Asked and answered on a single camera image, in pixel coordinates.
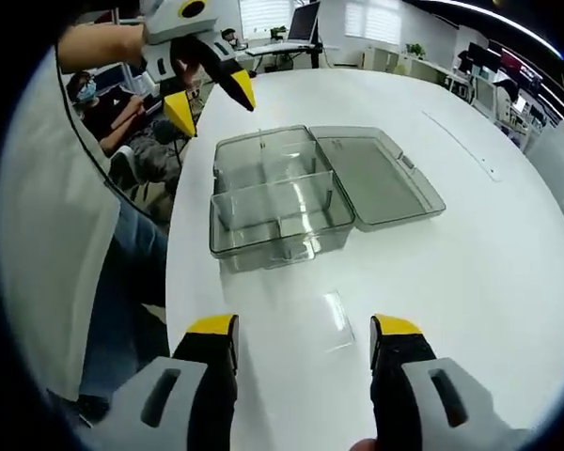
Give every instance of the ceiling light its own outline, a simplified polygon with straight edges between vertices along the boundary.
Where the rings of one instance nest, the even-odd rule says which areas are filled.
[[[467,3],[455,2],[453,0],[426,0],[426,1],[427,2],[436,2],[436,3],[445,3],[447,5],[451,5],[451,6],[454,6],[454,7],[470,9],[472,11],[479,12],[480,14],[486,14],[487,16],[493,17],[494,19],[497,19],[498,21],[501,21],[501,22],[513,27],[513,28],[516,28],[519,31],[522,31],[523,33],[525,33],[526,35],[528,35],[532,39],[536,40],[541,45],[545,46],[551,52],[556,54],[560,59],[564,59],[564,56],[562,56],[562,54],[558,50],[556,50],[556,48],[552,44],[550,44],[549,42],[547,42],[545,39],[541,38],[540,36],[536,35],[532,31],[530,31],[529,29],[524,28],[519,23],[511,21],[510,19],[508,19],[504,16],[500,16],[499,14],[496,14],[496,13],[489,11],[487,9],[484,9],[484,8],[475,7],[474,5],[469,5]]]
[[[547,104],[550,106],[550,108],[551,108],[552,110],[554,110],[558,116],[562,117],[562,120],[564,120],[564,116],[562,116],[562,114],[561,114],[559,111],[557,111],[557,109],[554,107],[554,105],[552,105],[552,104],[551,104],[547,99],[545,99],[541,94],[539,95],[539,98],[540,98],[542,101],[544,101],[545,103],[547,103]]]
[[[552,95],[552,97],[553,97],[554,99],[556,99],[556,100],[559,102],[559,104],[564,107],[564,102],[561,101],[561,100],[559,99],[559,97],[558,97],[556,94],[554,94],[552,91],[550,91],[550,90],[549,90],[549,87],[547,87],[547,86],[544,85],[544,84],[541,84],[541,87],[542,87],[543,89],[545,89],[547,92],[549,92],[549,93]]]

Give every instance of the white wall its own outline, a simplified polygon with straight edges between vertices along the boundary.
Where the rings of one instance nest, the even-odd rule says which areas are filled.
[[[399,46],[368,39],[345,36],[345,5],[350,0],[321,0],[320,34],[327,45],[340,47],[341,62],[357,64],[361,53],[370,44],[391,50],[404,50],[405,44],[420,43],[426,50],[426,59],[450,69],[453,62],[457,31],[428,12],[406,3],[401,4],[401,43]]]
[[[218,30],[225,30],[226,28],[234,28],[236,36],[243,37],[243,27],[241,23],[241,8],[238,0],[211,0],[215,10],[217,11],[217,24],[215,27]]]
[[[453,66],[460,65],[458,55],[462,51],[468,50],[470,42],[478,44],[483,49],[489,47],[489,40],[482,36],[477,30],[460,25],[455,41],[455,50],[453,52]]]

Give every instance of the computer monitor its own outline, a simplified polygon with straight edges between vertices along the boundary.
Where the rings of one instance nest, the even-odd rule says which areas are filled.
[[[468,57],[474,60],[477,66],[489,68],[493,72],[497,72],[501,66],[501,56],[493,54],[487,49],[483,49],[474,42],[470,42],[468,46]]]
[[[292,22],[290,23],[287,41],[310,44],[311,38],[313,37],[313,30],[318,20],[319,10],[320,2],[310,3],[295,9],[292,14]]]
[[[535,105],[530,107],[530,115],[535,119],[538,119],[540,122],[545,123],[545,115],[542,111],[538,110]]]

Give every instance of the plastic container lid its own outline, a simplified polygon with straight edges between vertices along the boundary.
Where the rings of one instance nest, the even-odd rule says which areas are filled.
[[[369,127],[309,129],[351,202],[361,230],[440,214],[446,205],[386,134]]]

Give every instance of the office desk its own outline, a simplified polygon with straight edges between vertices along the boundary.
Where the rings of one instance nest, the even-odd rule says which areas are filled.
[[[320,67],[327,67],[328,62],[326,61],[326,56],[323,54],[324,49],[320,48],[317,49],[315,46],[311,49],[302,49],[302,50],[282,50],[277,52],[272,52],[270,54],[259,54],[259,55],[251,55],[248,54],[246,51],[249,50],[252,46],[254,47],[261,47],[259,42],[255,42],[255,45],[250,43],[248,49],[243,49],[235,52],[236,60],[243,66],[243,68],[247,70],[256,70],[260,69],[259,73],[263,72],[263,68],[266,64],[271,61],[275,61],[275,57],[282,54],[288,54],[292,56],[292,63],[294,70],[302,70],[302,69],[316,69],[313,67],[313,62],[311,60],[312,54],[318,55],[318,65]],[[339,50],[338,47],[326,45],[325,51],[330,52],[334,50]]]
[[[449,92],[459,96],[459,93],[454,91],[459,91],[457,85],[462,85],[464,89],[466,89],[466,93],[465,96],[459,97],[469,97],[470,84],[468,80],[431,61],[425,61],[407,54],[399,54],[388,49],[379,49],[373,46],[369,46],[364,53],[365,70],[393,73],[398,65],[405,67],[407,76],[437,85],[441,84],[440,80],[443,77],[446,77],[445,87]]]
[[[240,314],[232,449],[341,450],[373,436],[368,320],[375,312],[418,324],[437,355],[492,392],[508,423],[535,426],[564,389],[564,217],[525,156],[470,105],[408,77],[294,70],[253,83],[255,113],[213,90],[184,161],[167,254],[172,348],[197,318]],[[312,261],[220,272],[209,250],[215,145],[294,124],[384,130],[446,211],[378,232],[353,230],[342,251]],[[313,305],[335,297],[354,341],[331,351],[330,329],[306,320]],[[330,315],[322,310],[322,321]]]

